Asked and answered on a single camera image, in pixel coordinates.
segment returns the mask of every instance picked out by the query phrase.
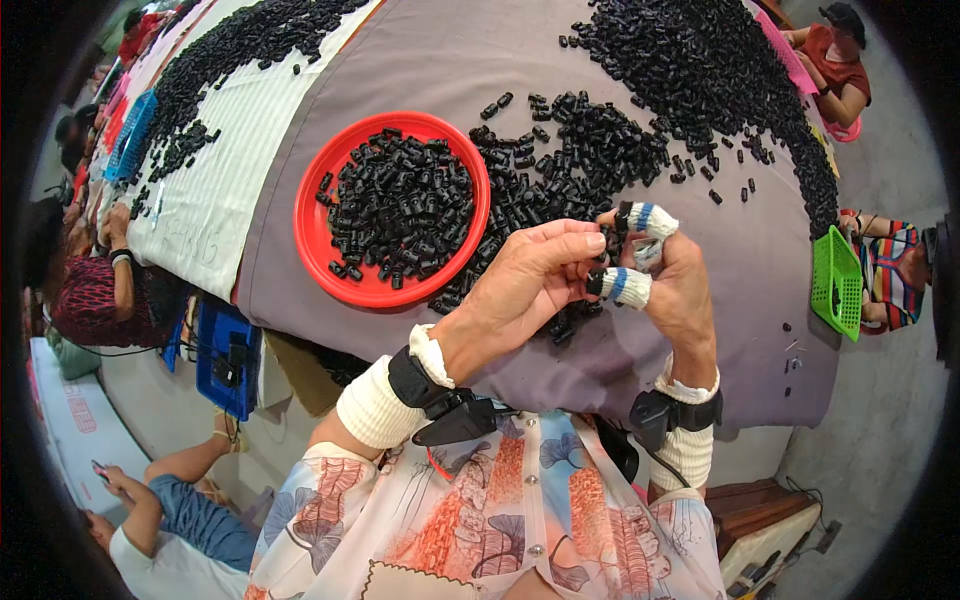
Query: red wire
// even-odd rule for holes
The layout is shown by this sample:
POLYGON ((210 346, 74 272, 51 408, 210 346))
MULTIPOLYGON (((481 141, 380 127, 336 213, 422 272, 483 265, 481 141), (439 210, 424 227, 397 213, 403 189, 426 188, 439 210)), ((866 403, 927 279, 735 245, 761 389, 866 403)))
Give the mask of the red wire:
POLYGON ((430 461, 430 464, 433 465, 433 468, 442 476, 443 479, 447 481, 453 481, 453 475, 446 472, 443 467, 437 464, 437 461, 433 460, 433 452, 430 451, 430 446, 426 447, 426 458, 430 461))

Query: gray table cloth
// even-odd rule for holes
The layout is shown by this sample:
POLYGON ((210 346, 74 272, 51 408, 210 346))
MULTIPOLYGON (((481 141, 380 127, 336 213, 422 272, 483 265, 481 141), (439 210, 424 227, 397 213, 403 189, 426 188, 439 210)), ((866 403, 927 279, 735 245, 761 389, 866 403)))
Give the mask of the gray table cloth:
MULTIPOLYGON (((327 140, 363 117, 420 110, 466 132, 505 91, 515 94, 514 102, 487 122, 501 137, 533 127, 525 102, 531 91, 552 100, 585 89, 592 102, 614 102, 647 127, 655 115, 631 105, 630 92, 588 52, 559 47, 557 35, 571 33, 571 23, 590 15, 585 2, 557 0, 386 2, 304 96, 277 152, 247 236, 237 288, 241 311, 254 324, 370 361, 406 344, 414 324, 436 322, 440 316, 425 302, 373 311, 342 303, 320 287, 303 268, 291 230, 300 178, 327 140)), ((557 124, 544 125, 554 135, 557 124)), ((548 145, 538 142, 537 156, 558 148, 558 141, 554 135, 548 145)), ((663 173, 649 189, 638 184, 615 199, 660 204, 703 249, 725 425, 815 426, 829 404, 839 338, 808 310, 804 201, 786 150, 777 147, 777 162, 768 167, 749 154, 737 164, 735 148, 719 148, 721 171, 712 184, 699 174, 671 184, 663 173), (740 188, 750 177, 756 193, 743 204, 740 188), (723 204, 709 199, 711 187, 723 204), (784 323, 791 332, 783 331, 784 323), (794 356, 803 366, 784 373, 794 356)), ((669 150, 692 158, 680 142, 671 141, 669 150)), ((535 338, 469 385, 518 409, 561 406, 622 418, 636 394, 652 387, 669 351, 643 313, 608 303, 568 345, 556 348, 535 338)))

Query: blue plastic crate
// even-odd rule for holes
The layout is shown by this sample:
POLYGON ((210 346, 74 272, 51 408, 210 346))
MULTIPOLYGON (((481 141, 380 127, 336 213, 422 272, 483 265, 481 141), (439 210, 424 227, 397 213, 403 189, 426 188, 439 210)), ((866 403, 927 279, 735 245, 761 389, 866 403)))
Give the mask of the blue plastic crate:
POLYGON ((116 143, 113 144, 113 152, 110 154, 104 179, 110 183, 116 183, 136 173, 137 167, 140 166, 136 162, 140 156, 140 144, 147 135, 147 128, 150 126, 150 120, 154 118, 155 110, 156 96, 152 89, 140 94, 133 102, 123 129, 120 130, 116 143))
POLYGON ((256 406, 259 372, 260 329, 250 324, 236 306, 207 296, 200 305, 197 323, 197 391, 239 420, 247 420, 256 406), (247 343, 247 360, 238 373, 238 383, 228 387, 213 374, 220 355, 228 358, 230 333, 239 332, 247 343))

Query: green plastic basket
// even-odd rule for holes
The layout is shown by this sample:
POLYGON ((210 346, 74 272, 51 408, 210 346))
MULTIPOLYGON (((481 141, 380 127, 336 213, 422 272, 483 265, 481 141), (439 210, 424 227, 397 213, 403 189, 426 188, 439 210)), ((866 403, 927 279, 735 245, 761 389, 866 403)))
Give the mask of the green plastic basket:
POLYGON ((860 261, 835 226, 813 243, 813 289, 810 308, 831 327, 856 342, 860 337, 860 306, 863 302, 860 261), (834 312, 833 288, 840 296, 834 312))

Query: electrical outlet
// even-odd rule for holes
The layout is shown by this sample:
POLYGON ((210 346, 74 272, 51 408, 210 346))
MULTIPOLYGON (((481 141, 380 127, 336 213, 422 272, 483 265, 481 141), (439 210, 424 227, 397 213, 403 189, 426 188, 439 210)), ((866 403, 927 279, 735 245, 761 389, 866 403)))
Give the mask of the electrical outlet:
POLYGON ((837 534, 840 533, 841 527, 843 527, 843 523, 840 521, 830 522, 830 525, 827 526, 824 536, 820 538, 820 541, 817 543, 817 552, 820 554, 827 554, 827 551, 830 550, 830 547, 833 545, 833 541, 836 540, 837 534))

